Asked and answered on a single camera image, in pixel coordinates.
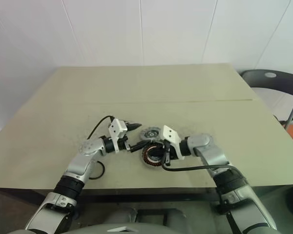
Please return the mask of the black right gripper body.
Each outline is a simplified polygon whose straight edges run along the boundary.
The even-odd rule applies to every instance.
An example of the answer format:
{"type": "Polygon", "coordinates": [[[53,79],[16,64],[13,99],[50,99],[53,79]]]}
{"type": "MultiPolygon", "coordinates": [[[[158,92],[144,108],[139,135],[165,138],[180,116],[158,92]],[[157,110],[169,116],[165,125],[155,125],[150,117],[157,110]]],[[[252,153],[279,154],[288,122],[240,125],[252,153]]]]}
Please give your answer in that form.
{"type": "Polygon", "coordinates": [[[177,160],[178,155],[173,146],[166,147],[166,163],[170,163],[171,160],[177,160]]]}

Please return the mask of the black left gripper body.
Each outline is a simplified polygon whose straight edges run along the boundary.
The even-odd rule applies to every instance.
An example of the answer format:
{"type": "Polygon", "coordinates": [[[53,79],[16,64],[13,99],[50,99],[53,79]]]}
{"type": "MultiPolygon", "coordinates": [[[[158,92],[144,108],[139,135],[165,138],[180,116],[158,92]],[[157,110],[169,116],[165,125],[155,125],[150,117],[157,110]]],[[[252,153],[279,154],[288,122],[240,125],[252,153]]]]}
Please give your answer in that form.
{"type": "Polygon", "coordinates": [[[127,141],[128,141],[127,136],[124,136],[123,138],[118,139],[117,145],[118,145],[119,151],[122,151],[122,150],[126,150],[128,152],[131,151],[131,146],[129,145],[127,141]]]}

